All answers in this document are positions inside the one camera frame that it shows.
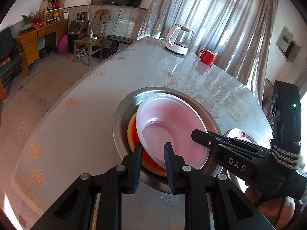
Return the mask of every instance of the bolt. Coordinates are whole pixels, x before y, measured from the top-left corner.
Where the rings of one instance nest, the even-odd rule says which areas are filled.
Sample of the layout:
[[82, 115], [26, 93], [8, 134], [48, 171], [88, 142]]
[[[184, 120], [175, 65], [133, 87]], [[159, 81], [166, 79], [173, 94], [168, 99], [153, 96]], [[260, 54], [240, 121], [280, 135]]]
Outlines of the bolt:
[[80, 175], [81, 180], [87, 180], [88, 178], [90, 178], [90, 175], [88, 173], [83, 173], [82, 175]]
[[182, 170], [186, 171], [186, 172], [189, 172], [189, 171], [192, 170], [192, 168], [190, 166], [188, 166], [188, 165], [185, 165], [185, 166], [182, 167]]
[[126, 167], [123, 166], [123, 165], [118, 165], [118, 166], [116, 167], [116, 170], [117, 170], [117, 171], [124, 171], [125, 169], [126, 169]]
[[225, 174], [219, 174], [217, 177], [218, 177], [221, 181], [224, 181], [224, 180], [227, 179], [227, 176], [226, 176]]

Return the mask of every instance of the brown floor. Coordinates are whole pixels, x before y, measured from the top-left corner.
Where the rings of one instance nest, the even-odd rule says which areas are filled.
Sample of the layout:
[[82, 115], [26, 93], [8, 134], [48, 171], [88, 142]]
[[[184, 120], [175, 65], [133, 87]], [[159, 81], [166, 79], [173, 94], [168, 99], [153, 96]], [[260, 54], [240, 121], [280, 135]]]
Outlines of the brown floor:
[[80, 78], [102, 62], [87, 57], [73, 63], [73, 54], [52, 53], [29, 66], [30, 77], [20, 73], [7, 87], [8, 99], [0, 101], [0, 206], [4, 196], [24, 229], [29, 229], [39, 215], [24, 203], [10, 186], [10, 177], [18, 157], [47, 111]]

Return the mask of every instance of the person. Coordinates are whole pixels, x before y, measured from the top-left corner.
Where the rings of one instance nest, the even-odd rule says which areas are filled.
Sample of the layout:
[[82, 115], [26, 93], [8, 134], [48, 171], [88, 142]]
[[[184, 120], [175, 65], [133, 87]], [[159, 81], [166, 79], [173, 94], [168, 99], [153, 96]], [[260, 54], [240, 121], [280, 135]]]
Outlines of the person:
[[[301, 169], [302, 173], [307, 175], [307, 168], [302, 155], [299, 157], [298, 169]], [[244, 194], [252, 203], [257, 202], [261, 196], [261, 193], [251, 186], [246, 189]], [[286, 197], [283, 205], [282, 202], [282, 198], [270, 199], [258, 205], [258, 209], [277, 230], [289, 230], [292, 229], [292, 226], [303, 212], [304, 207], [306, 207], [307, 188], [300, 200]]]

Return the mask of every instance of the kettle handle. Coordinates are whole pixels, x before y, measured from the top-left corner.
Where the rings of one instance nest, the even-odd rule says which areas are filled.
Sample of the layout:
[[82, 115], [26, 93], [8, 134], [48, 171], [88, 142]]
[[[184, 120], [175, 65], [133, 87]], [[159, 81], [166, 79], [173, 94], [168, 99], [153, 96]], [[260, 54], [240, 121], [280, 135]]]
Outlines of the kettle handle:
[[177, 36], [178, 36], [178, 34], [179, 34], [179, 30], [181, 29], [181, 27], [179, 27], [179, 26], [177, 26], [177, 25], [174, 25], [172, 28], [171, 28], [171, 30], [170, 30], [170, 32], [167, 34], [167, 36], [165, 37], [165, 41], [166, 42], [168, 42], [171, 46], [173, 46], [174, 45], [174, 43], [175, 43], [175, 41], [174, 42], [171, 42], [171, 38], [174, 36], [174, 34], [176, 33], [176, 31], [177, 31], [177, 35], [176, 35], [176, 37], [175, 37], [175, 39], [177, 38]]

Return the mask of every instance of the marble table top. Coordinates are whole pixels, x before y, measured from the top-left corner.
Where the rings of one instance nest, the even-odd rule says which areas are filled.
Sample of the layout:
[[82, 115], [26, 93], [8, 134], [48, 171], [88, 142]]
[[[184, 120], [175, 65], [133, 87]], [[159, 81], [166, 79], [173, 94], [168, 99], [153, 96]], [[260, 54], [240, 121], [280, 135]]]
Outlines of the marble table top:
[[[42, 214], [80, 174], [97, 175], [120, 164], [112, 134], [114, 112], [126, 95], [148, 86], [185, 93], [210, 112], [222, 133], [241, 128], [269, 147], [271, 127], [244, 85], [195, 54], [183, 58], [145, 37], [103, 61], [49, 110], [16, 164], [11, 180], [16, 191]], [[173, 229], [184, 224], [184, 201], [184, 196], [140, 182], [135, 195], [123, 195], [123, 225]]]

